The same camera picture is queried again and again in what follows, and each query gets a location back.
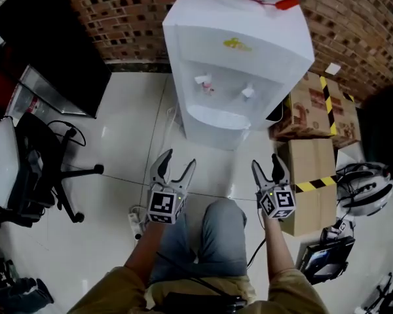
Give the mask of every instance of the khaki shirt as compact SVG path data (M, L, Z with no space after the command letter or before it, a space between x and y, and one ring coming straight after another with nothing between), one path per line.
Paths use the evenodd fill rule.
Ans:
M274 277L269 287L268 301L254 301L255 292L249 278L202 278L230 295L240 295L248 305L239 314L328 314L319 295L298 270L286 270ZM149 289L153 301L161 305L169 292L217 295L193 281L163 281ZM126 267L115 268L97 283L70 311L70 314L139 314L156 313L146 309L145 285Z

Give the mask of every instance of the brick wall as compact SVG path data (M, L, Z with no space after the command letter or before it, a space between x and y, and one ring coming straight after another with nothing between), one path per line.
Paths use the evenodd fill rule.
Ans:
M311 71L338 63L333 79L358 99L393 84L393 0L302 0L302 7L316 57Z
M175 0L71 0L105 60L168 61L162 21ZM393 84L393 0L301 0L316 61L329 63L346 92L363 100Z
M168 61L162 21L175 0L71 0L105 60Z

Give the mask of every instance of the office chair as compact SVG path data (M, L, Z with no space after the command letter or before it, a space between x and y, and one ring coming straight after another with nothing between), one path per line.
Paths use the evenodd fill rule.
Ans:
M84 215L74 213L62 180L83 175L102 174L103 166L91 170L61 170L66 148L76 130L71 127L62 136L39 118L25 113L18 125L7 117L0 121L0 222L10 221L30 227L55 204L64 206L72 222L82 222Z

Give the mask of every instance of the black cable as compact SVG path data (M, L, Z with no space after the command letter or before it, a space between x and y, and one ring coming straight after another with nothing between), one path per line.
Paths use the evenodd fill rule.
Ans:
M261 227L265 230L265 227L263 226L262 221L261 221L261 217L260 217L260 215L259 215L259 210L260 210L260 208L257 209L257 217L258 217L258 219L259 219L259 223L261 224ZM247 268L250 268L250 266L252 265L253 261L255 260L255 257L256 257L257 252L260 250L260 248L262 248L262 245L263 245L265 242L266 242L266 240L263 239L262 242L261 242L261 244L259 244L259 246L256 248L254 254L252 255L252 257L250 258L250 260L249 260L249 262L248 262Z
M345 174L346 174L345 172L346 172L346 170L344 170L344 174L341 175L341 178L339 178L339 180L342 179L345 176ZM339 206L341 201L344 200L344 199L350 199L351 203L354 202L355 197L360 193L358 188L354 189L354 187L352 187L352 183L339 184L339 187L343 188L349 195L348 196L343 196L342 198L339 198L337 200L337 205L336 206Z
M342 217L341 221L348 215L348 213L351 212L351 207L349 207L348 211L345 213L345 215Z
M65 124L67 127L76 129L76 130L80 133L81 137L83 138L83 142L84 142L84 143L82 144L82 143L80 143L80 142L78 142L78 141L76 141L76 140L74 140L74 139L68 139L68 140L71 141L71 142L73 142L73 143L76 143L76 144L80 145L81 147L85 147L85 146L86 146L86 139L84 138L84 135L83 135L82 131L81 131L78 127L76 127L74 124L71 124L70 122L67 122L67 121L53 120L53 121L51 121L51 122L48 122L47 126L49 127L49 126L50 126L51 124L53 124L53 123L63 123L63 124ZM54 134L57 135L57 136L60 136L60 137L64 137L64 136L61 135L60 133L54 133Z
M351 225L351 229L352 229L352 237L355 238L355 231L354 231L354 229L355 229L356 226L353 225L352 221L350 221L350 225Z
M249 260L249 262L248 262L248 267L247 267L247 268L250 268L250 266L252 265L253 261L255 260L255 257L256 257L257 252L260 250L260 248L262 248L262 245L264 245L264 243L265 243L266 241L267 241L266 239L263 239L262 242L261 242L261 244L259 244L259 246L256 248L256 250L255 250L255 252L254 252L252 258L251 258L251 259Z
M188 275L189 277L187 277L186 279L193 281L194 283L198 283L201 284L207 288L209 288L210 290L213 290L215 293L218 293L221 296L226 296L226 297L231 297L232 296L230 294L227 294L226 292L223 292L222 290L218 289L217 287L207 283L206 281L203 281L201 278L198 277L191 277L191 272L187 271L186 269L182 268L181 266L179 266L178 264L176 264L175 262L173 262L172 260L170 260L169 258L167 258L166 256L164 256L163 254L157 253L161 258L163 258L165 261L169 262L171 265L173 265L175 268L181 270L183 273L185 273L186 275Z
M260 211L260 209L258 208L257 209L257 218L259 219L259 223L261 224L262 229L265 230L265 227L264 227L264 225L262 224L262 221L261 221L261 216L259 215L259 211Z
M352 167L352 169L350 169L350 172L355 172L361 166L366 166L367 169L380 169L381 168L381 166L371 164L371 163L351 163L351 164L348 164L347 166L343 167L342 169L336 170L336 173L344 171L344 174L343 174L343 176L344 176L344 175L346 175L346 172L349 167Z

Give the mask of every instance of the floor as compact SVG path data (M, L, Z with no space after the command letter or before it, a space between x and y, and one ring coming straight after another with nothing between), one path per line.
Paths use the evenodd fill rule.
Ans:
M103 175L65 182L72 204L85 214L84 222L73 224L64 211L53 207L33 228L4 224L0 229L5 256L13 259L20 275L42 278L56 300L43 313L65 313L105 273L128 258L134 239L127 214L132 206L147 203L149 167L168 126L166 112L174 105L170 75L114 73L96 120L64 117L79 127L87 140L87 146L73 148L65 162L82 169L105 166ZM56 118L61 117L53 113L49 120ZM251 257L263 231L250 164L256 159L265 173L272 171L273 145L267 132L251 133L236 152L229 152L190 143L174 123L165 146L174 150L172 179L178 178L193 158L197 160L187 205L191 228L198 229L204 208L218 197L235 199L248 217L246 246ZM379 279L393 271L393 197L380 213L356 222L357 241L347 272L315 286L330 313L353 313ZM300 245L318 234L284 236L297 261ZM260 300L267 299L266 264L263 247L248 272Z

